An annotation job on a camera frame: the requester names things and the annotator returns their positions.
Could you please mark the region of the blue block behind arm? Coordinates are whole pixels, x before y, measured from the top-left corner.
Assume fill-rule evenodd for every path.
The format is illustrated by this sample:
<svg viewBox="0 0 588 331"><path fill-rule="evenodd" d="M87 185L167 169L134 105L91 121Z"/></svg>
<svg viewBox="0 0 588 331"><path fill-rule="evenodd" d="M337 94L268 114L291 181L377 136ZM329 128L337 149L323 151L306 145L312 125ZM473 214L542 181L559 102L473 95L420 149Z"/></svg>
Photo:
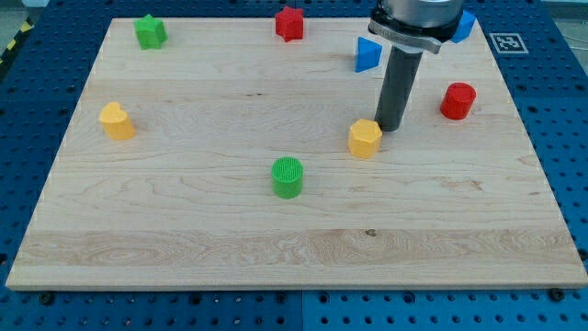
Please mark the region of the blue block behind arm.
<svg viewBox="0 0 588 331"><path fill-rule="evenodd" d="M472 13L470 13L467 10L464 10L461 19L458 23L458 27L455 31L455 34L451 38L451 41L454 43L460 43L463 40L467 39L476 21L477 18Z"/></svg>

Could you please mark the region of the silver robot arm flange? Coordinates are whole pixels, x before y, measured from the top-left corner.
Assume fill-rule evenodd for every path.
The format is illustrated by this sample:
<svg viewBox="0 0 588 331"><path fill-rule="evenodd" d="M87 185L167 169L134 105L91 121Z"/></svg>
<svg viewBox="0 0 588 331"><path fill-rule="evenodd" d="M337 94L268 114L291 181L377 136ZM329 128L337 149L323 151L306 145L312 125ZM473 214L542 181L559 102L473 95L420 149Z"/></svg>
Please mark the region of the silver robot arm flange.
<svg viewBox="0 0 588 331"><path fill-rule="evenodd" d="M368 31L406 52L439 53L463 15L463 0L378 0Z"/></svg>

